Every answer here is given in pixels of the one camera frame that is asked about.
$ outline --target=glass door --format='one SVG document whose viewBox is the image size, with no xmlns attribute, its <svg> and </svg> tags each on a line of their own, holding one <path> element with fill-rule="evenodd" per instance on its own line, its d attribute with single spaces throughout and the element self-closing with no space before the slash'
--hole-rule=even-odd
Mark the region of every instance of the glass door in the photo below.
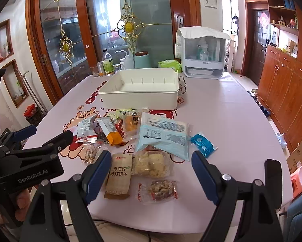
<svg viewBox="0 0 302 242">
<path fill-rule="evenodd" d="M 39 5 L 48 57 L 65 95 L 91 75 L 79 29 L 76 0 L 39 0 Z"/>
<path fill-rule="evenodd" d="M 107 49 L 119 64 L 126 53 L 144 51 L 151 67 L 174 58 L 170 0 L 86 0 L 86 4 L 97 55 Z"/>
</svg>

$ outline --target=light switch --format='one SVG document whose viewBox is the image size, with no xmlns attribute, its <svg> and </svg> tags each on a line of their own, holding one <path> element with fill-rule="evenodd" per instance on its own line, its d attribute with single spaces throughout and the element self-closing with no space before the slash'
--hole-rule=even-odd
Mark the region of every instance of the light switch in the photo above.
<svg viewBox="0 0 302 242">
<path fill-rule="evenodd" d="M 217 8 L 217 0 L 204 0 L 204 5 L 207 7 Z"/>
</svg>

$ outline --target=pink stool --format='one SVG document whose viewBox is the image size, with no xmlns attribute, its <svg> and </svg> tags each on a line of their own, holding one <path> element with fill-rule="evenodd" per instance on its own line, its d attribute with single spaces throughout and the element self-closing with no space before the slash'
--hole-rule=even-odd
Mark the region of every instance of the pink stool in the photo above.
<svg viewBox="0 0 302 242">
<path fill-rule="evenodd" d="M 297 168 L 297 170 L 293 172 L 290 177 L 295 198 L 302 192 L 302 166 Z"/>
</svg>

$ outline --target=light blue package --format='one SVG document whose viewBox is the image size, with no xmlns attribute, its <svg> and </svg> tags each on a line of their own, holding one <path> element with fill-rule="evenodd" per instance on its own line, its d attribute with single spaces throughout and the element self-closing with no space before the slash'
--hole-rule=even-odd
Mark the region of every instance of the light blue package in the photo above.
<svg viewBox="0 0 302 242">
<path fill-rule="evenodd" d="M 206 158 L 208 158 L 211 153 L 217 149 L 217 147 L 213 146 L 213 144 L 204 136 L 203 132 L 199 132 L 195 136 L 191 137 L 190 141 L 198 147 L 199 151 Z"/>
<path fill-rule="evenodd" d="M 153 125 L 143 124 L 140 126 L 139 139 L 135 150 L 143 150 L 148 145 L 189 161 L 188 137 L 185 132 L 165 130 Z"/>
</svg>

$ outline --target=green tissue package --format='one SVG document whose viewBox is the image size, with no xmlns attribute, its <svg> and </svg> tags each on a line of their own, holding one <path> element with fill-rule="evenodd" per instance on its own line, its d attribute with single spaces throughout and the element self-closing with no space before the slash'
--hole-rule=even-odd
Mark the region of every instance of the green tissue package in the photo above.
<svg viewBox="0 0 302 242">
<path fill-rule="evenodd" d="M 162 62 L 158 62 L 158 67 L 165 67 L 165 68 L 170 67 L 173 70 L 175 70 L 175 72 L 178 72 L 178 73 L 182 72 L 181 63 L 179 63 L 176 60 L 165 60 Z"/>
</svg>

